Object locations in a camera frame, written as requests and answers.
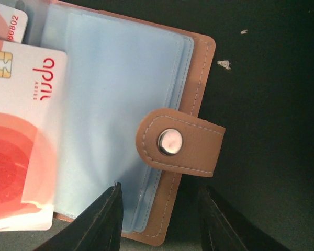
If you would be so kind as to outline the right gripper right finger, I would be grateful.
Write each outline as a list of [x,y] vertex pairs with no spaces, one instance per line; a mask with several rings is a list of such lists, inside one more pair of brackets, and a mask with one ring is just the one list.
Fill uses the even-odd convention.
[[202,250],[288,250],[227,202],[213,187],[200,187],[198,214]]

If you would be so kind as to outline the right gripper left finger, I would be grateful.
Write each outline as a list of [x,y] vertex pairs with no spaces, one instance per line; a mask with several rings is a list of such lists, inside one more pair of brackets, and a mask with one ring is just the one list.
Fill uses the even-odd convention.
[[123,216],[121,183],[118,182],[36,250],[120,250]]

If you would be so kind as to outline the red white credit card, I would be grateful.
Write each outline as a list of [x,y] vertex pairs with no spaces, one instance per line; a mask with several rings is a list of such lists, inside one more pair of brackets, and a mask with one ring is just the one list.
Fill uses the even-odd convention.
[[22,43],[27,22],[24,11],[0,3],[0,39]]
[[52,225],[66,63],[0,40],[0,231]]

